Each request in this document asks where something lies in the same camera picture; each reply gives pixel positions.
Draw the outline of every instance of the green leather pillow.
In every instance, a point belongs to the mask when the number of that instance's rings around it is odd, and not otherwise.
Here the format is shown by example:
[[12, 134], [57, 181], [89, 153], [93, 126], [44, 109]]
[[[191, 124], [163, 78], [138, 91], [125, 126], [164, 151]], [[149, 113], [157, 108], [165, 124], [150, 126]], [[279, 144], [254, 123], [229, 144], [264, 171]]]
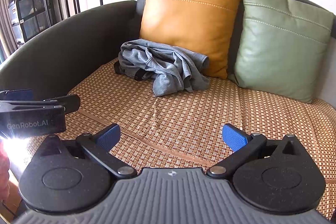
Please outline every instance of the green leather pillow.
[[296, 0], [243, 2], [237, 85], [311, 103], [333, 13]]

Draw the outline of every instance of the orange leather pillow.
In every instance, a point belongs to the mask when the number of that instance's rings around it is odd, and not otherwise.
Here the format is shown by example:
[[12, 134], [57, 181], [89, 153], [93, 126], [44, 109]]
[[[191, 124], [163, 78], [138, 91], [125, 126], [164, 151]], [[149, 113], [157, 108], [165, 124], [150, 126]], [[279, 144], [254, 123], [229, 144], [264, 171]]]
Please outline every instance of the orange leather pillow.
[[240, 0], [146, 0], [140, 37], [209, 56], [205, 75], [227, 77], [227, 54]]

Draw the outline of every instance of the blue gripper pad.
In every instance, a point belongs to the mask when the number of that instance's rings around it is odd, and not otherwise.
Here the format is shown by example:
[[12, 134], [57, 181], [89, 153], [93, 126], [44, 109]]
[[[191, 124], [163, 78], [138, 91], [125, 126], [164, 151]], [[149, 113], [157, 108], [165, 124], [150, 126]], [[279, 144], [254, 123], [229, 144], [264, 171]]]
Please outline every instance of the blue gripper pad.
[[0, 100], [3, 101], [32, 101], [32, 90], [4, 90], [0, 91]]
[[106, 152], [110, 152], [110, 150], [120, 141], [121, 135], [120, 127], [117, 124], [109, 127], [97, 133], [99, 136], [96, 138], [96, 144], [101, 146]]
[[239, 128], [227, 123], [222, 130], [223, 141], [230, 147], [233, 152], [241, 149], [252, 140], [251, 136], [241, 131]]

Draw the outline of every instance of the pillow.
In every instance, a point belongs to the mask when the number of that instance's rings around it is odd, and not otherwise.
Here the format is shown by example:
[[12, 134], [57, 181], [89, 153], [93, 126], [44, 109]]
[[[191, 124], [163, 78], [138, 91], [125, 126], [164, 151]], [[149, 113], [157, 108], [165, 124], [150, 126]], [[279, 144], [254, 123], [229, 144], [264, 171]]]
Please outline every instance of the pillow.
[[296, 0], [243, 0], [238, 86], [311, 103], [333, 14]]
[[209, 57], [205, 75], [227, 77], [227, 54], [240, 0], [146, 0], [140, 38]]

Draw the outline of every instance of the woven mat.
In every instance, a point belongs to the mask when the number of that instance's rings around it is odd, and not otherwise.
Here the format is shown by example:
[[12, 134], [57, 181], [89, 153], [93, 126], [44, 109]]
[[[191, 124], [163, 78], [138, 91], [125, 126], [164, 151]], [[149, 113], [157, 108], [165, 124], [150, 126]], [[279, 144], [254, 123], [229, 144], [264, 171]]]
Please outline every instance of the woven mat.
[[97, 132], [115, 122], [123, 134], [111, 153], [133, 167], [206, 168], [232, 153], [221, 138], [225, 123], [271, 139], [293, 133], [328, 183], [318, 210], [331, 217], [336, 207], [336, 111], [330, 105], [241, 89], [216, 78], [210, 79], [208, 90], [155, 98], [151, 80], [116, 75], [113, 63], [73, 89], [81, 109], [67, 116], [68, 130], [61, 137]]

